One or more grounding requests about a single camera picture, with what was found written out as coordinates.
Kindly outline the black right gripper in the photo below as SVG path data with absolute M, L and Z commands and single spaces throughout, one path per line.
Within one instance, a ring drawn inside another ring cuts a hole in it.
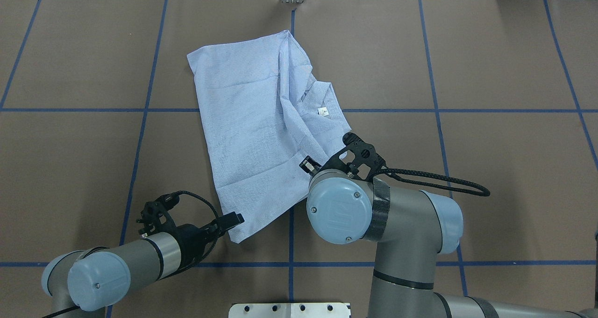
M 299 164 L 299 167 L 307 174 L 316 176 L 323 170 L 339 170 L 339 157 L 331 157 L 326 163 L 320 164 L 310 156 L 306 156 Z

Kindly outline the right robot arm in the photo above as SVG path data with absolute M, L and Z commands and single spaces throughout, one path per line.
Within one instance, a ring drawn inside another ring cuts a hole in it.
M 555 311 L 443 295 L 435 291 L 439 254 L 457 249 L 461 208 L 448 197 L 405 190 L 374 178 L 357 180 L 339 167 L 300 164 L 311 175 L 307 213 L 324 240 L 377 244 L 368 304 L 370 318 L 595 318 L 597 309 Z

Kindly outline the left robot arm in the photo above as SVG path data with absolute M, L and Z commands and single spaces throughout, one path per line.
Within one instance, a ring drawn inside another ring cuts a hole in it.
M 167 214 L 143 216 L 141 238 L 122 246 L 76 250 L 54 258 L 42 273 L 41 286 L 52 299 L 49 317 L 103 318 L 107 307 L 203 260 L 208 244 L 243 224 L 229 213 L 196 227 L 176 225 Z

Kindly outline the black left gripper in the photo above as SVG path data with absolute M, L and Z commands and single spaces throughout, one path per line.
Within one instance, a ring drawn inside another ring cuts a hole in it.
M 209 244 L 215 245 L 220 231 L 229 231 L 245 222 L 240 213 L 224 214 L 201 228 L 192 224 L 177 227 L 175 235 L 181 249 L 181 262 L 199 262 L 208 255 Z

